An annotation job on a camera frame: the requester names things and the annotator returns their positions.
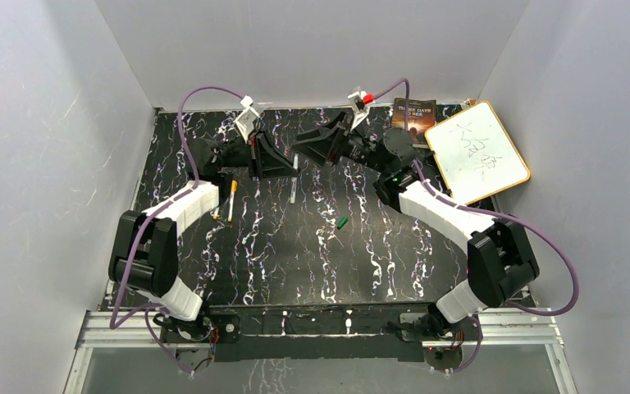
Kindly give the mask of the white marker pen yellow end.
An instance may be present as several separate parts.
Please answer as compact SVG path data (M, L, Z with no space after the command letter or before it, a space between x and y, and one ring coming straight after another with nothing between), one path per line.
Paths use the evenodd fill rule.
M234 216L234 205L235 205L235 195L238 188L238 181L233 180L231 182L231 192L229 198L229 208L228 208L228 217L227 221L232 222Z

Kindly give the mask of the green pen cap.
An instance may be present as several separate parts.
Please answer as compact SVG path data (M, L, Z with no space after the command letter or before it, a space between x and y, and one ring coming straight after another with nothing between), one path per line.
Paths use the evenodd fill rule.
M341 229L347 222L349 221L348 217L343 217L341 220L338 221L338 223L336 224L336 228L337 229Z

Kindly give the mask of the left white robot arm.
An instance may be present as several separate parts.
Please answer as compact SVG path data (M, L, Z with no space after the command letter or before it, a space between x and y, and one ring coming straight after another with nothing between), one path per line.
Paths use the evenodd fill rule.
M112 247L108 277L122 290L133 289L180 320L191 341L211 334L211 318L200 312L201 297L180 279L178 239L182 233L229 199L230 168L245 168L253 178L291 178L298 171L263 131L247 139L191 140L189 180L170 198L143 212L120 217Z

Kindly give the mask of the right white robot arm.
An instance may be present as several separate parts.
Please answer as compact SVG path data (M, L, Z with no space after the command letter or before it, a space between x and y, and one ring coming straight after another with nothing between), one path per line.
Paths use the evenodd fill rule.
M378 172L373 186L383 204L425 222L467 256L467 279L431 303L414 323L397 323L398 329L449 340L460 331L462 320L505 304L539 277L522 226L494 212L472 213L434 191L430 181L415 172L418 151L407 131L390 128L372 138L353 123L352 115L341 112L330 123L298 134L292 148L318 165L347 158Z

